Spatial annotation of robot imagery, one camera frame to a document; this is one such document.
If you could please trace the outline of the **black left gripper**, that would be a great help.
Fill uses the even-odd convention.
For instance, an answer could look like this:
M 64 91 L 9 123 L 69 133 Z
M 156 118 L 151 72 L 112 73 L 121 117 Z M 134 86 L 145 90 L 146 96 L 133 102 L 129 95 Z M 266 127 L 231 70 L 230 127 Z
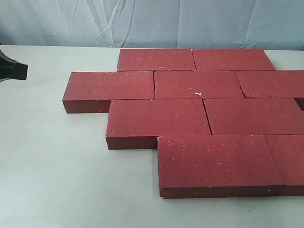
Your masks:
M 26 80 L 28 65 L 22 64 L 6 56 L 0 51 L 0 81 L 5 80 Z

